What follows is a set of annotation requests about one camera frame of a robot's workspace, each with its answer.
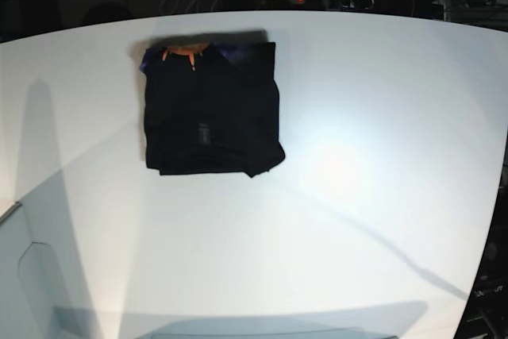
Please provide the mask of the black T-shirt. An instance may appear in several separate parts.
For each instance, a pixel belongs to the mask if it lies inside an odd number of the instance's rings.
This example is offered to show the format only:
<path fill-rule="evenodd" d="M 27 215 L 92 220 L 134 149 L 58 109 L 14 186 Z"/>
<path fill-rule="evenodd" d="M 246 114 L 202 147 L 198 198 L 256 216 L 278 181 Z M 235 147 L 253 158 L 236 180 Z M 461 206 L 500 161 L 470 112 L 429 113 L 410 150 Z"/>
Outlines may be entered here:
<path fill-rule="evenodd" d="M 148 48 L 145 163 L 161 175 L 260 175 L 285 160 L 273 42 Z"/>

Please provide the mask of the white power strip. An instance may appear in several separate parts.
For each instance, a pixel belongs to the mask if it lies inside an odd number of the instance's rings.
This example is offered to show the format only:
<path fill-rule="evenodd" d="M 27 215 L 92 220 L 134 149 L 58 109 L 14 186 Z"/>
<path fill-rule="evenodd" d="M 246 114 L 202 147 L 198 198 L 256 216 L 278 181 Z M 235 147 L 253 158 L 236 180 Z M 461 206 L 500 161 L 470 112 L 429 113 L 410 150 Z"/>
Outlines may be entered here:
<path fill-rule="evenodd" d="M 288 9 L 328 11 L 370 11 L 375 0 L 273 0 L 273 5 Z"/>

